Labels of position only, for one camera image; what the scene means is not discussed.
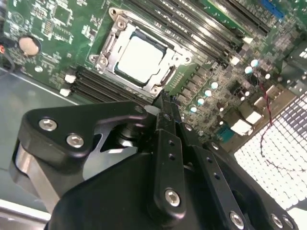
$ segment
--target ram slot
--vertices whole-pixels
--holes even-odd
[[[149,0],[159,7],[166,8],[169,10],[169,13],[172,14],[173,18],[178,22],[181,22],[186,28],[190,28],[198,36],[202,37],[203,40],[214,46],[215,48],[221,50],[222,52],[226,51],[227,53],[234,54],[235,51],[232,49],[228,41],[221,39],[219,35],[215,35],[209,29],[204,28],[202,25],[198,24],[194,19],[183,13],[178,9],[176,5],[173,5],[168,0]]]
[[[192,18],[199,21],[200,23],[206,23],[212,30],[219,34],[223,34],[225,37],[234,41],[236,44],[241,45],[242,41],[237,38],[242,38],[244,35],[242,33],[236,34],[234,31],[229,30],[227,27],[222,25],[220,22],[215,20],[212,16],[202,11],[203,5],[196,5],[190,1],[184,0],[171,0],[173,3],[178,5],[182,11],[189,14]]]
[[[102,102],[131,100],[141,105],[150,103],[84,68],[79,68],[76,77],[77,81],[72,85],[72,89],[76,94],[86,94],[86,98],[92,97],[93,100]]]
[[[270,28],[249,12],[244,6],[235,0],[213,0],[214,4],[224,13],[229,14],[235,20],[244,23],[253,31],[257,31],[260,35],[266,36],[270,32]]]
[[[178,37],[182,39],[182,41],[185,41],[186,43],[185,47],[194,46],[200,52],[206,54],[208,57],[218,62],[228,63],[228,60],[225,57],[223,57],[223,54],[221,52],[216,51],[216,49],[214,49],[212,46],[202,41],[201,39],[196,40],[197,37],[194,38],[191,37],[191,35],[187,34],[187,31],[185,29],[175,26],[172,23],[171,16],[168,15],[163,9],[158,9],[157,7],[154,6],[153,6],[154,9],[151,9],[149,7],[150,4],[144,4],[144,2],[140,3],[138,0],[129,0],[129,1],[134,5],[136,5],[139,9],[142,9],[148,15],[153,17],[155,20],[157,20],[158,23],[167,27],[169,31],[172,31],[173,33],[177,34]]]

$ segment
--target mounting hole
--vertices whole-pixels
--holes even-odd
[[[172,140],[169,140],[168,143],[169,143],[170,146],[175,146],[175,144],[173,143]]]
[[[172,118],[168,114],[163,114],[163,116],[166,118],[166,120],[171,121]]]
[[[217,173],[214,173],[214,177],[216,178],[216,180],[220,180],[221,179],[219,174],[217,174]]]
[[[137,111],[137,112],[139,112],[140,114],[142,114],[143,113],[143,110],[142,110],[142,108],[140,107],[140,106],[136,106],[136,107],[134,107],[134,109]]]
[[[173,154],[169,154],[168,155],[168,158],[171,160],[171,161],[174,161],[175,160],[175,156]]]
[[[219,150],[219,147],[214,142],[211,142],[211,145],[215,150]]]

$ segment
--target integrated circuit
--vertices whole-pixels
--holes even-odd
[[[66,25],[69,22],[70,17],[71,12],[59,5],[57,5],[53,10],[53,18],[63,25]]]

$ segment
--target screw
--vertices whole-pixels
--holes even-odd
[[[122,30],[122,29],[126,28],[126,23],[124,21],[120,20],[120,21],[117,22],[117,26],[118,26],[119,29]]]
[[[231,219],[231,221],[233,222],[233,224],[240,230],[244,229],[244,223],[243,220],[241,219],[241,217],[234,211],[231,211],[229,213],[229,217]]]
[[[106,66],[107,65],[107,59],[105,57],[101,58],[100,64],[103,65],[103,66]]]
[[[283,216],[283,220],[286,222],[287,225],[289,225],[290,228],[294,229],[293,224],[286,216]]]
[[[165,199],[171,206],[177,207],[180,204],[179,195],[171,189],[166,190]]]
[[[172,118],[168,114],[163,114],[163,116],[166,118],[166,120],[171,121]]]
[[[57,123],[54,120],[51,120],[51,119],[48,119],[48,118],[41,119],[38,122],[38,125],[43,130],[46,130],[46,131],[53,131],[53,130],[55,130],[58,127]]]
[[[214,142],[211,142],[211,145],[212,145],[212,147],[213,147],[215,150],[219,150],[218,145],[215,144]]]
[[[136,107],[134,107],[134,109],[137,111],[137,112],[139,112],[140,114],[142,114],[143,113],[143,110],[142,110],[142,108],[140,107],[140,106],[136,106]]]
[[[283,224],[280,221],[280,219],[278,219],[278,217],[275,214],[271,214],[271,219],[273,220],[274,224],[277,225],[277,227],[279,227],[280,229],[283,228]]]
[[[84,140],[77,134],[71,134],[66,138],[67,144],[74,148],[80,148],[84,144]]]
[[[189,126],[188,124],[185,124],[184,127],[185,127],[188,131],[192,131],[192,127]]]

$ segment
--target perforated metal panel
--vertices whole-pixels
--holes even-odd
[[[235,153],[238,163],[288,209],[307,197],[307,92]]]

